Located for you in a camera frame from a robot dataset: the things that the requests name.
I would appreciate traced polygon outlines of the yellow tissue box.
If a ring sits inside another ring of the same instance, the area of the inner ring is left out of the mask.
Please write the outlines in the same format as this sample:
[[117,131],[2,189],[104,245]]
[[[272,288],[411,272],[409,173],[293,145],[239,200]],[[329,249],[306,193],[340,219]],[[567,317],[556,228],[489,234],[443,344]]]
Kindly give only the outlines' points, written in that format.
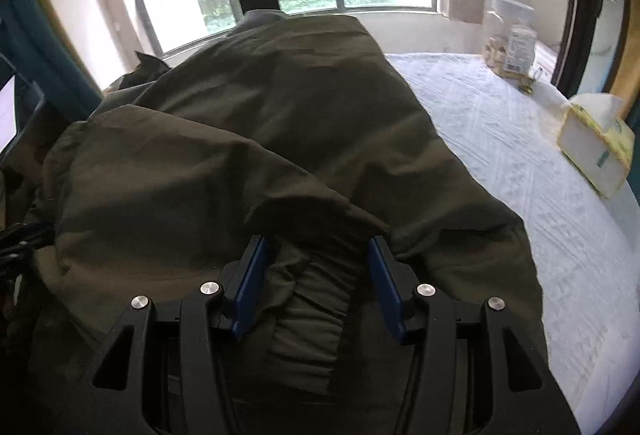
[[563,106],[558,146],[603,198],[625,182],[634,155],[634,133],[618,115],[623,100],[605,92],[578,94]]

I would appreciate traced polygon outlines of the white bed cover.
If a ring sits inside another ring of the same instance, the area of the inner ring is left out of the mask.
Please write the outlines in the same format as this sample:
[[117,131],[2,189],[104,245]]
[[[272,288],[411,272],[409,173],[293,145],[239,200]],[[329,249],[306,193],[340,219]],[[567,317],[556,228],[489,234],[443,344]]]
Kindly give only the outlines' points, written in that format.
[[523,94],[475,54],[391,54],[471,175],[523,218],[544,290],[550,368],[582,433],[593,434],[639,370],[639,207],[603,199],[556,144],[566,103]]

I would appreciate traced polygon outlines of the olive green jacket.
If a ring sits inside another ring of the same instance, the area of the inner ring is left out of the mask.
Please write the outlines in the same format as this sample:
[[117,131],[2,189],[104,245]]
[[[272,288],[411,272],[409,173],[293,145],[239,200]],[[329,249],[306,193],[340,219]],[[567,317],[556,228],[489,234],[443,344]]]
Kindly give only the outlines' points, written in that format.
[[251,237],[280,243],[230,387],[247,434],[389,434],[411,361],[375,304],[367,247],[454,299],[506,301],[546,350],[521,217],[449,150],[354,18],[272,16],[66,128],[43,163],[56,302],[41,374],[66,400],[134,296],[182,299]]

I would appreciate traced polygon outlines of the yellow teal right curtain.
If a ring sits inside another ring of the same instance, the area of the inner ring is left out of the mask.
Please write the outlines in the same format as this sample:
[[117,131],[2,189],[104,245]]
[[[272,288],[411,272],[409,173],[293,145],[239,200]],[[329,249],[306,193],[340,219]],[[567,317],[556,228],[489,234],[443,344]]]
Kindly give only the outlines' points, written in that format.
[[634,155],[627,181],[634,196],[639,199],[639,0],[629,2],[625,47],[611,94],[623,100],[620,117],[634,133]]

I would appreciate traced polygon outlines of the glowing tablet screen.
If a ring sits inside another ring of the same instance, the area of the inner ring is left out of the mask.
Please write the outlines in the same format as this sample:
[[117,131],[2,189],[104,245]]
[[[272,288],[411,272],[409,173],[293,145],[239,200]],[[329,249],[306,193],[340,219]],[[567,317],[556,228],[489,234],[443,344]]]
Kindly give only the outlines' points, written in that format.
[[3,152],[17,135],[15,114],[15,77],[11,76],[0,90],[0,151]]

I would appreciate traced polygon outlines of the teal left curtain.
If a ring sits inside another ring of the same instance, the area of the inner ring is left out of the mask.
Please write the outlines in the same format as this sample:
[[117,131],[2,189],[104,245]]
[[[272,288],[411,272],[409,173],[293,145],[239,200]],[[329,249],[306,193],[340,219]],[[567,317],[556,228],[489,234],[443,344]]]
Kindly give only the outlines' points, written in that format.
[[101,102],[39,0],[1,0],[1,56],[35,82],[67,120],[84,121]]

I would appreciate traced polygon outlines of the clear plastic jar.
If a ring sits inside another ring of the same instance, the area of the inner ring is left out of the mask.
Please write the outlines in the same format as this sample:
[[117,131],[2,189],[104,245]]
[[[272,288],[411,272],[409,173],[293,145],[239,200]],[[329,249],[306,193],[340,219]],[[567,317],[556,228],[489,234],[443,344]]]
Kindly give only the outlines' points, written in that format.
[[535,59],[535,9],[515,0],[491,0],[483,20],[483,59],[500,77],[527,78]]

